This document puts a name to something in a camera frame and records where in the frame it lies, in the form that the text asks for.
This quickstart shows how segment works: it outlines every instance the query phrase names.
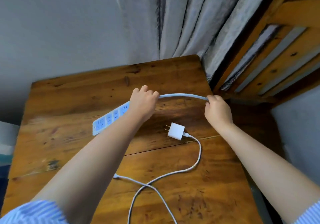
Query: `gray wall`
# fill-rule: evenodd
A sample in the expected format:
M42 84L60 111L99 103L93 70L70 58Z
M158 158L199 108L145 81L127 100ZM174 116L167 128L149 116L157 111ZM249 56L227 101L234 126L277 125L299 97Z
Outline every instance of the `gray wall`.
M272 110L287 158L320 185L320 86Z
M122 27L116 0L0 0L0 120L34 81L126 64Z

